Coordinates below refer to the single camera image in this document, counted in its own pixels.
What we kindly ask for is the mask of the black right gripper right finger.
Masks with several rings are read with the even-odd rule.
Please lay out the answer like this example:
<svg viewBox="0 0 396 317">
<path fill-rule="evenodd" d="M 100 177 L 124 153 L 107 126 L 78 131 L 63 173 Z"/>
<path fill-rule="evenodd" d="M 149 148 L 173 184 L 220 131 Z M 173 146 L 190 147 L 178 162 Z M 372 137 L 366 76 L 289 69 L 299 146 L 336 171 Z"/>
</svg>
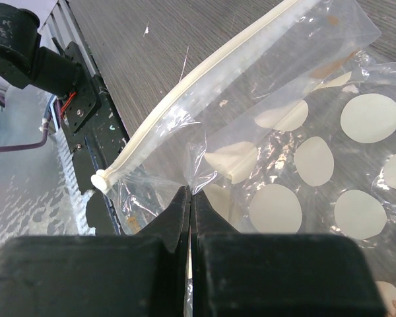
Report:
<svg viewBox="0 0 396 317">
<path fill-rule="evenodd" d="M 194 316 L 381 316 L 355 242 L 332 234 L 245 234 L 191 198 Z"/>
</svg>

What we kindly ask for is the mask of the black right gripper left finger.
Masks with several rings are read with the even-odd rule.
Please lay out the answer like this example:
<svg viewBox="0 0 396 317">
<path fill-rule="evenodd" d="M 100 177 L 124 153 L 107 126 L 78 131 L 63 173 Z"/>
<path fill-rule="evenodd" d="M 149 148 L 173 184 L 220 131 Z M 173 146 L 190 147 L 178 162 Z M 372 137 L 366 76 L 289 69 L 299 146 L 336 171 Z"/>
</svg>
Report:
<svg viewBox="0 0 396 317">
<path fill-rule="evenodd" d="M 0 316 L 182 316 L 191 194 L 133 236 L 20 236 L 0 249 Z"/>
</svg>

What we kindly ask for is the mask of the clear zip top bag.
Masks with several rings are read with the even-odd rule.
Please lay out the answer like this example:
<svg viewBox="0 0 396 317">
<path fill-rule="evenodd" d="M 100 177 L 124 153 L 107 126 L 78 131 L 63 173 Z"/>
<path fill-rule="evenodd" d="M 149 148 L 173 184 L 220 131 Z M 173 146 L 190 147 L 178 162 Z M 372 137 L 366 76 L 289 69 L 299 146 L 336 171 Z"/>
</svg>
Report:
<svg viewBox="0 0 396 317">
<path fill-rule="evenodd" d="M 92 184 L 127 234 L 181 186 L 246 233 L 332 233 L 396 316 L 396 62 L 356 1 L 284 1 L 184 77 Z"/>
</svg>

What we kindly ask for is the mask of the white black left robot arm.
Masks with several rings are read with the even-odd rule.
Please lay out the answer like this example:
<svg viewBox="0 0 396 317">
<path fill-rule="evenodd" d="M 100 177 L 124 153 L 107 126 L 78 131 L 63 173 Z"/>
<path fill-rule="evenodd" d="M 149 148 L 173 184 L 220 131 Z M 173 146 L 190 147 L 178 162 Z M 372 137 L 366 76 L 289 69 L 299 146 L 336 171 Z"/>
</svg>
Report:
<svg viewBox="0 0 396 317">
<path fill-rule="evenodd" d="M 84 69 L 40 45 L 39 18 L 27 9 L 0 3 L 0 77 L 16 88 L 35 86 L 56 96 L 74 91 Z"/>
</svg>

